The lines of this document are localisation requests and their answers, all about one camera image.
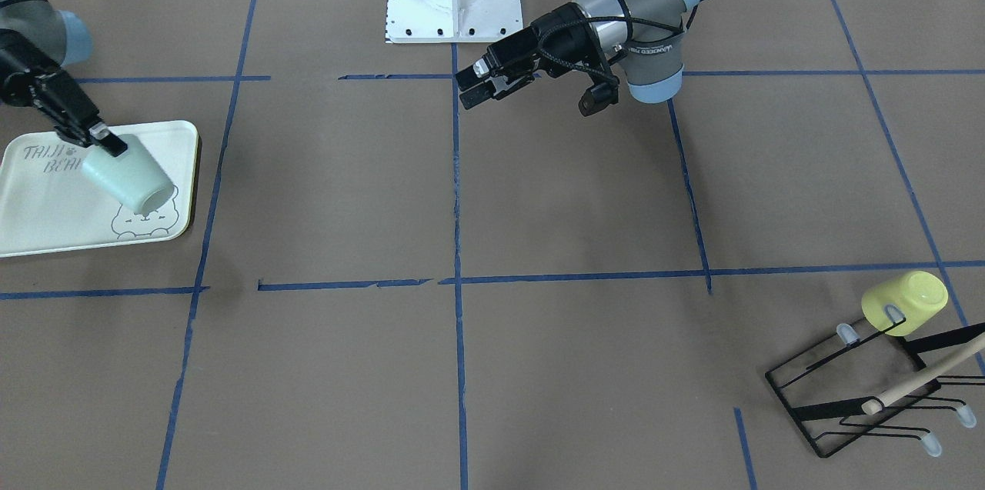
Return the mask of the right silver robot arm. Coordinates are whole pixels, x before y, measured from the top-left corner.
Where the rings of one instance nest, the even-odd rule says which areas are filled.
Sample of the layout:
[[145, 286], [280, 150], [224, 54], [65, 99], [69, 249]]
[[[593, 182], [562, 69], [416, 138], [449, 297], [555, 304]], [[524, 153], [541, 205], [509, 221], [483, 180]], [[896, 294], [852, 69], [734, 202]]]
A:
[[63, 141], [116, 157], [127, 144], [65, 69], [91, 54], [92, 36], [73, 12], [48, 0], [1, 0], [2, 103], [38, 109]]

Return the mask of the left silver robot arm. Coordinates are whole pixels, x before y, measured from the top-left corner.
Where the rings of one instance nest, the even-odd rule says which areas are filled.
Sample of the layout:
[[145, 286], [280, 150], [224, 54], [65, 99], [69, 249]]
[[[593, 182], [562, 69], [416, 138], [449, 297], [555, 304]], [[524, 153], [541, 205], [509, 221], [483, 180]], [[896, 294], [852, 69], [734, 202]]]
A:
[[682, 41], [703, 0], [571, 0], [523, 30], [493, 42], [455, 77], [464, 108], [502, 100], [532, 83], [582, 72], [591, 86], [582, 115], [619, 101], [620, 84], [641, 103], [663, 103], [682, 86]]

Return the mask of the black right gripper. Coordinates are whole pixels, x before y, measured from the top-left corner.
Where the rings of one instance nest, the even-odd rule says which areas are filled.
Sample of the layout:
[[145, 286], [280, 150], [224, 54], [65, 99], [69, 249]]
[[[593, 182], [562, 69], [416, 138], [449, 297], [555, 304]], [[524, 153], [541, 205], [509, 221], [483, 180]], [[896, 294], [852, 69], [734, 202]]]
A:
[[67, 143], [97, 145], [114, 158], [128, 151], [76, 80], [33, 44], [2, 45], [1, 79], [4, 104], [38, 109]]

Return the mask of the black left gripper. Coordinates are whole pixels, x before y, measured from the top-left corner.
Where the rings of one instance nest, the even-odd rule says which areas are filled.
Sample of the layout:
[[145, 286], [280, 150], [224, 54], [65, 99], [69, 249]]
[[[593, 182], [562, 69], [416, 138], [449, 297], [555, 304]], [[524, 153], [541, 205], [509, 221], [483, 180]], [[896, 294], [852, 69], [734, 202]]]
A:
[[483, 59], [455, 73], [462, 108], [471, 109], [489, 100], [503, 100], [533, 82], [533, 72], [545, 70], [557, 78], [583, 62], [591, 75], [609, 77], [597, 38], [591, 35], [586, 16], [569, 2], [538, 17], [530, 26], [493, 42]]

